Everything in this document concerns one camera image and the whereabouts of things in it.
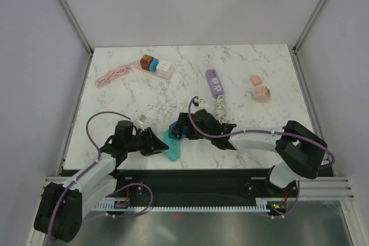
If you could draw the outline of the teal power strip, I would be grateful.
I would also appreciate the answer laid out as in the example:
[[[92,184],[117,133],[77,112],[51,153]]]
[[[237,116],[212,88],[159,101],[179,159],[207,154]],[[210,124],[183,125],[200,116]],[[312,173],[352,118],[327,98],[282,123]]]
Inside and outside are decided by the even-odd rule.
[[[158,138],[164,142],[169,149],[163,150],[161,153],[171,162],[180,159],[180,141],[169,136],[168,130],[158,135]]]

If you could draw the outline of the pink power strip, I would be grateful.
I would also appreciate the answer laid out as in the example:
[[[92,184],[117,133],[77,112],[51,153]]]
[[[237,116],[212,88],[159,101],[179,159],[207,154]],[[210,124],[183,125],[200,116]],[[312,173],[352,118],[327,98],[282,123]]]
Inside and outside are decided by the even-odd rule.
[[[142,72],[144,72],[146,74],[149,74],[149,75],[153,75],[153,76],[159,77],[157,75],[156,71],[154,73],[151,73],[150,71],[143,70],[141,68],[141,65],[140,65],[140,62],[139,61],[137,61],[134,65],[135,65],[136,69],[139,70],[139,71],[142,71]],[[171,77],[172,77],[172,75],[173,75],[173,73],[171,74],[171,76],[169,77],[169,79],[165,79],[165,78],[162,78],[162,77],[159,77],[159,78],[164,79],[164,80],[170,80]]]

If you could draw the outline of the brown cube plug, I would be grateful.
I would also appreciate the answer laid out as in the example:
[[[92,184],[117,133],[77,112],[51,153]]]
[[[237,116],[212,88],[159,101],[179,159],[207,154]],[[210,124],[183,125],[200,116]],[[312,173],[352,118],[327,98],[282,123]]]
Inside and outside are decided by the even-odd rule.
[[[140,59],[141,68],[143,70],[150,71],[150,65],[153,62],[153,60],[154,57],[147,54],[143,55],[142,58]]]

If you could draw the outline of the light blue plug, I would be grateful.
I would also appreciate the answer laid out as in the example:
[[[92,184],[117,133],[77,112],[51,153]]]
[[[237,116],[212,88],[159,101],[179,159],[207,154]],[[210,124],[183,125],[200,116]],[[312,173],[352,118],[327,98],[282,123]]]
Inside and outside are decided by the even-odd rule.
[[[158,64],[159,64],[159,60],[157,58],[154,58],[149,65],[149,71],[151,73],[154,73],[156,71]]]

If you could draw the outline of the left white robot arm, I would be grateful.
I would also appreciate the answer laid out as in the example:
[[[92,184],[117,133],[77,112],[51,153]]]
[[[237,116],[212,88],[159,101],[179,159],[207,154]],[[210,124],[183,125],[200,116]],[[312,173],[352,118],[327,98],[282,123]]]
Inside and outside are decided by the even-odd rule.
[[[141,130],[131,121],[119,121],[114,134],[98,149],[97,159],[64,182],[45,186],[34,230],[52,239],[72,241],[83,219],[103,198],[125,193],[127,183],[116,174],[129,153],[150,156],[168,149],[150,127]]]

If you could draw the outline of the white cube plug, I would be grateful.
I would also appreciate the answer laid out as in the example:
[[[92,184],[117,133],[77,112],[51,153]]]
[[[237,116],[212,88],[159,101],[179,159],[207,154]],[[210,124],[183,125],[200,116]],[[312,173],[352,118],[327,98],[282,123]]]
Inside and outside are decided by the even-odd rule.
[[[173,72],[174,66],[171,62],[168,62],[166,60],[159,60],[159,63],[156,67],[156,73],[159,77],[169,79]]]

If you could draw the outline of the pink plug adapter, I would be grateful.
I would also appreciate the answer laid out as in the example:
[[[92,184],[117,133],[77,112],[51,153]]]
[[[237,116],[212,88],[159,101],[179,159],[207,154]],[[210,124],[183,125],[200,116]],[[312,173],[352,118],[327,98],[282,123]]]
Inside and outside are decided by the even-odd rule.
[[[253,86],[259,86],[262,84],[262,79],[260,76],[254,75],[250,78],[250,82],[252,83]]]

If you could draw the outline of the purple power strip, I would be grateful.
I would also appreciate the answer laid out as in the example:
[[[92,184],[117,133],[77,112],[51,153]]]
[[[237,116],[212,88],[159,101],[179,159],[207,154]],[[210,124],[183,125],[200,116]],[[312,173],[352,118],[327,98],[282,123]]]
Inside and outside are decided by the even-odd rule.
[[[205,72],[205,77],[209,85],[212,96],[217,99],[224,95],[224,89],[215,69],[209,69]]]

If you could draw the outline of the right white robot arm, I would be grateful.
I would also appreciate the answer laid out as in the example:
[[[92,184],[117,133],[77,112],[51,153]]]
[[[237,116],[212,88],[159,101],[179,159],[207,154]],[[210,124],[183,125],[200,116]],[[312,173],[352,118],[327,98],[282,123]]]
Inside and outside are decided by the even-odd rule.
[[[316,179],[322,167],[327,144],[299,122],[290,120],[283,127],[246,129],[233,123],[220,123],[200,109],[180,113],[169,126],[175,139],[207,139],[220,150],[254,149],[278,154],[282,161],[272,166],[264,181],[265,192],[277,196],[293,181]]]

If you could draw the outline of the peach cube plug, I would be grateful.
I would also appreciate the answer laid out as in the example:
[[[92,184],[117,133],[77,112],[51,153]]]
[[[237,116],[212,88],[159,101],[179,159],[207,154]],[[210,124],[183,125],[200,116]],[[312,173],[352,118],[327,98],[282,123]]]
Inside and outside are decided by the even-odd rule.
[[[271,98],[271,92],[265,85],[256,86],[253,91],[253,98],[258,103],[268,102]]]

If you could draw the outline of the blue cube plug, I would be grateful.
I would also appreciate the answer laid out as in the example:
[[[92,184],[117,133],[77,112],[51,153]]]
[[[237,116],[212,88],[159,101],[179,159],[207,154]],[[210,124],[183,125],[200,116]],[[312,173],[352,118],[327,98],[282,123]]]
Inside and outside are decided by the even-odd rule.
[[[174,140],[177,140],[177,141],[180,141],[181,139],[184,139],[187,137],[187,130],[188,130],[188,127],[187,126],[184,126],[182,128],[182,134],[180,136],[180,138],[178,138],[174,133],[173,133],[173,130],[176,129],[176,126],[178,125],[178,122],[175,121],[173,122],[173,124],[171,124],[168,128],[168,136],[169,138],[171,139],[174,139]]]

